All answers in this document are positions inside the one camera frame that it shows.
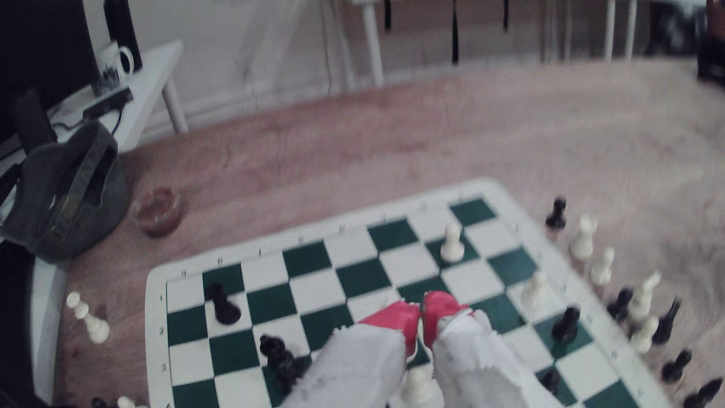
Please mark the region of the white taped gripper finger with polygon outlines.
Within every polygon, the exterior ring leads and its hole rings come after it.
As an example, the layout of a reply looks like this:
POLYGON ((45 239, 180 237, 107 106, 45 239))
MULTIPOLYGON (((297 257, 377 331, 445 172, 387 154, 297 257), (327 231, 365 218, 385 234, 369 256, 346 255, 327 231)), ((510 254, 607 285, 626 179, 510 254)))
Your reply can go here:
POLYGON ((479 309, 448 292, 422 305, 423 342, 446 407, 562 407, 479 309))
POLYGON ((394 302, 335 329, 282 407, 385 407, 418 350, 418 303, 394 302))

